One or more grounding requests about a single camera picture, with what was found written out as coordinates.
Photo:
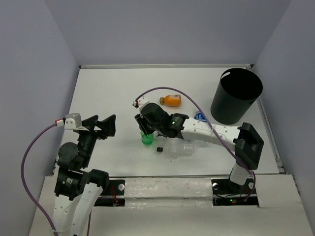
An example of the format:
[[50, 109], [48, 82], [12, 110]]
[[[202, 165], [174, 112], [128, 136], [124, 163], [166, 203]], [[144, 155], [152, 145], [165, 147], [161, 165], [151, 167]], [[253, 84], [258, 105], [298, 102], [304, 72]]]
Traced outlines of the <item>green plastic bottle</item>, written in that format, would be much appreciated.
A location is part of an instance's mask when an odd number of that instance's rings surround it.
[[146, 135], [143, 131], [140, 131], [140, 136], [141, 136], [141, 142], [145, 146], [150, 146], [152, 145], [154, 141], [154, 134], [148, 134]]

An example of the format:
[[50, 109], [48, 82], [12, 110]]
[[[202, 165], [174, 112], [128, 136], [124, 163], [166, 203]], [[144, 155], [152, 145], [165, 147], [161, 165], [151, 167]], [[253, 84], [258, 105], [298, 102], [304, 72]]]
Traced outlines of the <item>orange juice bottle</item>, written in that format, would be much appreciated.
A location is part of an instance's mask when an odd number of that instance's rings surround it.
[[160, 105], [168, 107], [180, 107], [182, 102], [181, 96], [179, 94], [167, 95], [166, 97], [160, 97]]

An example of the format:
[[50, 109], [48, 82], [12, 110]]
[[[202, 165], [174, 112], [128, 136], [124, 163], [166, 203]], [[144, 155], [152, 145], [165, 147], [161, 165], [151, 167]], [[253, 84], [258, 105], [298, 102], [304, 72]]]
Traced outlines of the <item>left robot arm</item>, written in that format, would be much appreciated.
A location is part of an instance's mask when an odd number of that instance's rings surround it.
[[58, 150], [58, 175], [53, 212], [54, 233], [80, 236], [97, 198], [108, 191], [109, 174], [88, 167], [97, 140], [115, 136], [116, 116], [99, 121], [94, 115], [85, 120], [79, 113], [68, 114], [57, 126], [78, 133], [76, 143], [64, 143]]

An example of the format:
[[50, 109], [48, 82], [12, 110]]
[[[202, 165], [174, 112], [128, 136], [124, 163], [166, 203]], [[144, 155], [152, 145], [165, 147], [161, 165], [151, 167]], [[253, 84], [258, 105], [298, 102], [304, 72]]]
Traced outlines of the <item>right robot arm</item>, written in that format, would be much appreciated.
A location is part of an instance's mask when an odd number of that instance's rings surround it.
[[170, 115], [158, 104], [145, 98], [135, 101], [133, 106], [139, 111], [135, 119], [145, 135], [157, 132], [167, 138], [203, 141], [226, 148], [235, 159], [226, 181], [230, 192], [242, 190], [249, 176], [257, 170], [264, 141], [251, 124], [209, 125], [184, 114]]

